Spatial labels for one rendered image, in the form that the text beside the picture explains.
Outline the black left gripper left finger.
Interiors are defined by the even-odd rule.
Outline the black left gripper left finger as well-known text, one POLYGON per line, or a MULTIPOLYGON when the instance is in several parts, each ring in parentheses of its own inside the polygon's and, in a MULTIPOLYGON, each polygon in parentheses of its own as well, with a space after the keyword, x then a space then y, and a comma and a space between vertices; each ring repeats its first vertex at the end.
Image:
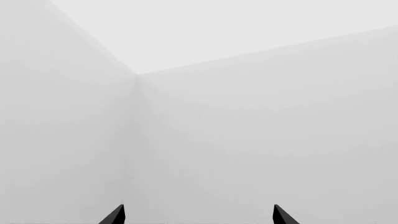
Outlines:
POLYGON ((124 224, 126 219, 124 205, 120 204, 98 224, 124 224))

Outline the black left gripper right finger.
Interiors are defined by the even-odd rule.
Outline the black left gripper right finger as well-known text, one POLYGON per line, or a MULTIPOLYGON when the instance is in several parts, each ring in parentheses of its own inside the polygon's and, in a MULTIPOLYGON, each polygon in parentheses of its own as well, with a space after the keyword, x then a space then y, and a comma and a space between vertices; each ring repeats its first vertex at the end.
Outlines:
POLYGON ((274 205, 272 219, 274 224, 300 224, 279 205, 274 205))

